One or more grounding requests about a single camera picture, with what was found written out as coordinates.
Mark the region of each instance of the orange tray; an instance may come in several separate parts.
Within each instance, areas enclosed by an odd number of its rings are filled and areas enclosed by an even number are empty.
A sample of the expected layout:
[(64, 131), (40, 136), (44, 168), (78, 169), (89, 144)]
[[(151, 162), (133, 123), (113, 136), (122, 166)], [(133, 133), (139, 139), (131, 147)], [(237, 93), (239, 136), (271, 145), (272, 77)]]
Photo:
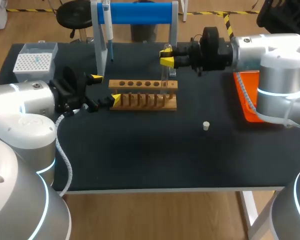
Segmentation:
[[(242, 79), (242, 82), (244, 84), (245, 90), (248, 93), (248, 96), (250, 97), (250, 100), (252, 101), (253, 105), (257, 106), (257, 89), (259, 84), (259, 72), (252, 72), (252, 71), (246, 71), (246, 72), (240, 72), (240, 77)], [(236, 89), (238, 91), (241, 107), (244, 113), (244, 117), (248, 122), (251, 123), (263, 123), (264, 121), (258, 118), (257, 114), (251, 109), (249, 106), (249, 103), (246, 101), (246, 98), (244, 96), (244, 93), (241, 90), (237, 73), (233, 73), (234, 76), (234, 82), (236, 85)]]

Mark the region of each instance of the blue handle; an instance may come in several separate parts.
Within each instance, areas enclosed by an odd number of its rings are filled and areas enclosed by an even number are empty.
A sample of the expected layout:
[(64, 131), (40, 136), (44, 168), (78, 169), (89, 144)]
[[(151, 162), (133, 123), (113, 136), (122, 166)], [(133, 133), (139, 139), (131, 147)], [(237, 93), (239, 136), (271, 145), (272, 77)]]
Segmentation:
[[(171, 2), (110, 3), (112, 24), (171, 24)], [(98, 22), (105, 24), (102, 3), (97, 4)]]

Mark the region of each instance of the black chair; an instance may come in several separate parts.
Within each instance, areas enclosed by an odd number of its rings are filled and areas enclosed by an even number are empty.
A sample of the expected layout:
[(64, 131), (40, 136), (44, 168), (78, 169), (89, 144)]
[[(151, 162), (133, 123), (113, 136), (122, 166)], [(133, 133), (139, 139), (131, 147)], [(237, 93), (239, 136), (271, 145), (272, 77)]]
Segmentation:
[(87, 0), (74, 0), (61, 5), (56, 11), (56, 20), (64, 28), (72, 29), (70, 38), (73, 39), (75, 31), (79, 30), (80, 39), (76, 42), (93, 42), (93, 37), (87, 37), (86, 28), (92, 26), (91, 5)]

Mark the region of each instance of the black tabletop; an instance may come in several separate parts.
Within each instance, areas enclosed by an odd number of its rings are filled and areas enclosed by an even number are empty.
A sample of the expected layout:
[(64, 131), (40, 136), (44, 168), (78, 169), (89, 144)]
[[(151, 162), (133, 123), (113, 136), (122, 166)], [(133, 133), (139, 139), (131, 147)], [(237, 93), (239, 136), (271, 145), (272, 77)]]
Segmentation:
[[(22, 46), (10, 49), (0, 84), (16, 82), (12, 70)], [(162, 47), (115, 43), (114, 62), (101, 85), (88, 87), (89, 96), (110, 94), (109, 79), (160, 80)], [(59, 43), (55, 65), (56, 77), (64, 66), (96, 74), (94, 46)], [(82, 110), (61, 122), (58, 138), (73, 168), (70, 191), (283, 187), (300, 171), (300, 129), (246, 122), (230, 70), (176, 74), (175, 112)], [(67, 176), (57, 153), (55, 190)]]

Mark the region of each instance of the test tube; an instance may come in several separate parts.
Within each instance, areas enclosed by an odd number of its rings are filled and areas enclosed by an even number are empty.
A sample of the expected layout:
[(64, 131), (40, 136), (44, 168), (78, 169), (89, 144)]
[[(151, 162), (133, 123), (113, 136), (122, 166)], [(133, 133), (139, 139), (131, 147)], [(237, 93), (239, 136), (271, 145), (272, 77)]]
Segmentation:
[[(171, 48), (171, 45), (169, 43), (166, 43), (164, 45), (164, 50)], [(169, 80), (169, 71), (170, 67), (168, 66), (163, 66), (162, 65), (162, 72), (161, 72), (161, 94), (167, 94), (167, 88), (168, 87), (168, 80)]]

